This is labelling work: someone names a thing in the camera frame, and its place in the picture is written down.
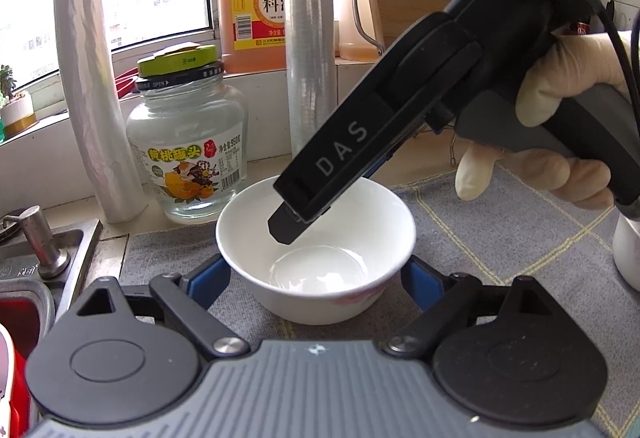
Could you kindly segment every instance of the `green lid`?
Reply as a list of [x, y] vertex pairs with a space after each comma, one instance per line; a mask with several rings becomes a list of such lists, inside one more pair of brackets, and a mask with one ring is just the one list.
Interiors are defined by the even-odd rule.
[[216, 60], [218, 60], [218, 51], [214, 44], [180, 43], [140, 59], [138, 74], [140, 77], [167, 75], [198, 68]]

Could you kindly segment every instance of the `bowl rim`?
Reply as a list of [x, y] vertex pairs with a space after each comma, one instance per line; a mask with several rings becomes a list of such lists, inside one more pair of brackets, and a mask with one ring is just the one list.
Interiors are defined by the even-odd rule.
[[414, 215], [411, 213], [411, 211], [408, 208], [408, 206], [406, 205], [406, 203], [404, 203], [404, 201], [402, 201], [402, 199], [396, 193], [394, 193], [392, 190], [390, 190], [388, 187], [385, 187], [384, 185], [376, 182], [375, 180], [371, 180], [369, 178], [360, 177], [358, 180], [361, 180], [361, 179], [362, 180], [366, 180], [366, 181], [372, 183], [375, 187], [378, 187], [380, 189], [385, 190], [385, 193], [388, 193], [388, 194], [394, 196], [395, 199], [398, 200], [400, 202], [400, 204], [402, 205], [402, 208], [404, 209], [404, 212], [407, 215], [408, 220], [411, 222], [410, 223], [410, 228], [411, 228], [411, 231], [413, 233], [411, 239], [413, 240], [413, 243], [409, 246], [409, 248], [405, 252], [405, 256], [399, 261], [400, 265], [396, 265], [396, 266], [392, 267], [387, 272], [385, 272], [385, 274], [383, 274], [380, 277], [376, 278], [375, 281], [371, 281], [370, 283], [366, 283], [364, 285], [361, 285], [360, 287], [353, 287], [353, 288], [348, 288], [347, 290], [340, 290], [340, 291], [336, 291], [336, 292], [319, 293], [319, 294], [318, 293], [292, 292], [290, 290], [284, 290], [282, 288], [274, 287], [273, 285], [270, 285], [269, 283], [265, 283], [265, 282], [255, 278], [253, 275], [247, 273], [245, 270], [240, 269], [232, 260], [229, 259], [229, 257], [227, 255], [227, 253], [225, 252], [224, 248], [220, 246], [220, 239], [219, 239], [220, 221], [223, 219], [226, 209], [231, 205], [233, 200], [238, 198], [242, 193], [244, 193], [245, 191], [248, 191], [251, 187], [253, 187], [255, 185], [258, 185], [258, 184], [260, 184], [262, 182], [266, 182], [266, 181], [270, 181], [270, 180], [271, 181], [275, 181], [275, 179], [277, 177], [279, 177], [279, 176], [280, 175], [274, 175], [274, 176], [270, 176], [270, 177], [262, 179], [262, 180], [258, 180], [257, 182], [251, 184], [246, 189], [243, 189], [241, 192], [238, 193], [238, 195], [235, 196], [235, 198], [233, 198], [227, 205], [225, 205], [225, 208], [222, 209], [222, 212], [220, 213], [220, 216], [219, 216], [218, 220], [216, 221], [216, 245], [218, 247], [218, 251], [220, 252], [222, 257], [225, 259], [226, 263], [232, 269], [234, 269], [236, 272], [238, 272], [238, 274], [240, 274], [244, 279], [249, 281], [249, 283], [251, 283], [252, 285], [255, 285], [256, 287], [263, 288], [265, 290], [270, 290], [273, 293], [284, 295], [286, 297], [296, 297], [296, 298], [299, 298], [299, 299], [327, 299], [327, 300], [339, 299], [340, 297], [346, 297], [348, 295], [354, 295], [354, 294], [357, 294], [357, 293], [362, 293], [362, 292], [365, 292], [367, 290], [372, 290], [375, 287], [379, 287], [380, 285], [382, 285], [383, 283], [385, 283], [386, 281], [391, 279], [400, 269], [402, 269], [402, 267], [404, 267], [404, 265], [409, 260], [409, 258], [411, 258], [411, 255], [413, 254], [413, 251], [414, 251], [414, 248], [415, 248], [415, 242], [416, 242], [416, 228], [415, 228]]

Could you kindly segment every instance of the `yellow label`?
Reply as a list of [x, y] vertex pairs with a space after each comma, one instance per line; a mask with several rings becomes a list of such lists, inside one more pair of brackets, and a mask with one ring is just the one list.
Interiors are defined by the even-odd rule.
[[231, 0], [234, 48], [284, 45], [284, 0]]

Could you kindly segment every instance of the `pink floral pattern on bowl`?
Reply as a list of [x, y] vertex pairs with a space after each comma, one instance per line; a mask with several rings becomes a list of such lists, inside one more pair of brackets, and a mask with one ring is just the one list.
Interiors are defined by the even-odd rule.
[[384, 283], [380, 283], [376, 287], [369, 288], [368, 290], [352, 293], [344, 297], [338, 297], [337, 299], [334, 299], [332, 303], [337, 304], [338, 306], [349, 306], [351, 304], [362, 303], [363, 301], [371, 299], [373, 296], [381, 293], [386, 287], [388, 287], [389, 283], [391, 283], [390, 279]]

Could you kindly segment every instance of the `gloved hand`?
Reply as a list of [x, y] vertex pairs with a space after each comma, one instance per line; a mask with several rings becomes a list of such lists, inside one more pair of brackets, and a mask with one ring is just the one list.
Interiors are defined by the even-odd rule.
[[[630, 32], [620, 32], [627, 55]], [[563, 36], [559, 43], [527, 72], [516, 99], [516, 114], [525, 126], [548, 120], [563, 97], [573, 97], [596, 83], [607, 83], [628, 101], [625, 78], [607, 34]], [[530, 187], [549, 190], [559, 199], [586, 209], [613, 205], [607, 185], [609, 168], [599, 160], [564, 158], [548, 149], [528, 149], [506, 153], [503, 149], [473, 142], [460, 160], [456, 192], [463, 200], [473, 200], [489, 186], [494, 163], [501, 163]]]

